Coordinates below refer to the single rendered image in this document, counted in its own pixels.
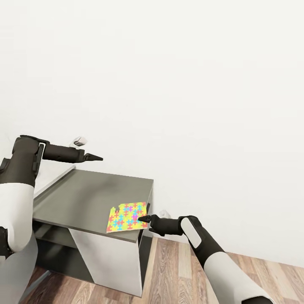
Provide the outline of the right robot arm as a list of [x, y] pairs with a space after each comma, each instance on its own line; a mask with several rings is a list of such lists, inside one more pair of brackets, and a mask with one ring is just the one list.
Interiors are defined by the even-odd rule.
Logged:
[[163, 209], [155, 214], [139, 217], [138, 221], [150, 223], [150, 231], [164, 235], [187, 236], [201, 264], [219, 304], [276, 304], [272, 297], [256, 284], [229, 257], [196, 216], [171, 219]]

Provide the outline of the jigsaw puzzle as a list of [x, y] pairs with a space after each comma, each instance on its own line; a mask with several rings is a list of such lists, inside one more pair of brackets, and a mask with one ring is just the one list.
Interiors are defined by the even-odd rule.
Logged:
[[146, 222], [138, 221], [139, 217], [147, 215], [145, 202], [120, 204], [119, 212], [115, 211], [116, 209], [113, 207], [110, 212], [107, 233], [148, 228]]

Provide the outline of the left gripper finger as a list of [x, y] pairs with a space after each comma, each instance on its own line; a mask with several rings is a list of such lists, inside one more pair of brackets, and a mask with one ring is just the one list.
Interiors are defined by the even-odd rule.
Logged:
[[87, 153], [84, 155], [84, 159], [83, 159], [83, 162], [85, 161], [103, 161], [103, 158], [99, 157], [99, 156], [96, 156], [96, 155], [93, 155], [93, 154], [90, 154], [90, 153]]

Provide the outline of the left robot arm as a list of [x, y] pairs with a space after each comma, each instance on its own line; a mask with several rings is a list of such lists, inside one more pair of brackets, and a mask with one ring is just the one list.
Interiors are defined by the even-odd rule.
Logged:
[[69, 147], [50, 144], [29, 135], [17, 137], [12, 158], [0, 162], [0, 266], [12, 254], [23, 250], [32, 235], [35, 179], [41, 160], [81, 163], [103, 161], [79, 147], [87, 139], [75, 138]]

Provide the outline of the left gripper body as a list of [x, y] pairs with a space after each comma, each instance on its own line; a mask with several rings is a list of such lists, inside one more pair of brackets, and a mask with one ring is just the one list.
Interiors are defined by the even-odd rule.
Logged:
[[60, 146], [56, 162], [81, 163], [84, 159], [84, 149]]

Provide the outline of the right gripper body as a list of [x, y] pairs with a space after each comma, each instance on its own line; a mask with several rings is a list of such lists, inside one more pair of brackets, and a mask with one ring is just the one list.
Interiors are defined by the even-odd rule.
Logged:
[[154, 214], [150, 226], [156, 230], [160, 236], [172, 235], [169, 229], [170, 221], [171, 219], [169, 218], [159, 218], [159, 216]]

